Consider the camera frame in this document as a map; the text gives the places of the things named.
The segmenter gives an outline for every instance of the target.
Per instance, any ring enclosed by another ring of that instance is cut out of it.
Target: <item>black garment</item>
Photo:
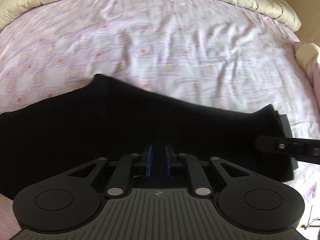
[[[220,110],[98,74],[84,88],[0,115],[0,193],[13,199],[24,187],[92,159],[118,160],[152,143],[292,179],[289,158],[255,149],[259,135],[284,136],[271,105],[253,114]]]

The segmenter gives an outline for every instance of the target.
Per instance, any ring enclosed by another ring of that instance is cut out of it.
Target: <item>pink and white bed sheet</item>
[[[102,73],[205,106],[250,113],[273,104],[288,115],[294,137],[320,139],[296,41],[284,24],[219,0],[62,0],[0,33],[0,113]],[[288,184],[308,201],[319,177],[318,165],[300,163]],[[0,203],[0,232],[3,214]]]

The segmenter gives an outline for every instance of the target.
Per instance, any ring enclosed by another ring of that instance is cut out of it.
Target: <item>folded black clothing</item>
[[[207,161],[219,156],[278,181],[293,178],[290,158],[260,153],[259,135],[284,136],[271,105],[238,113],[194,105],[95,75],[78,90],[0,115],[0,193],[24,187],[97,157],[119,160],[147,144]]]

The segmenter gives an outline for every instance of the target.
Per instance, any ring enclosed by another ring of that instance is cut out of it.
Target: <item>bed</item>
[[[102,73],[204,106],[252,113],[273,104],[294,137],[320,139],[314,91],[295,58],[299,27],[283,0],[6,0],[0,113]],[[319,165],[299,163],[287,184],[311,203],[319,178]],[[18,230],[0,196],[0,240]]]

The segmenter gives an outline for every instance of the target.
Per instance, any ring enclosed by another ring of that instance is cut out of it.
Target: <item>bed sheet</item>
[[[284,24],[219,0],[62,0],[0,33],[0,113],[102,73],[204,106],[251,113],[273,104],[288,115],[294,137],[320,139],[297,41]],[[308,202],[320,166],[299,165],[288,184]]]

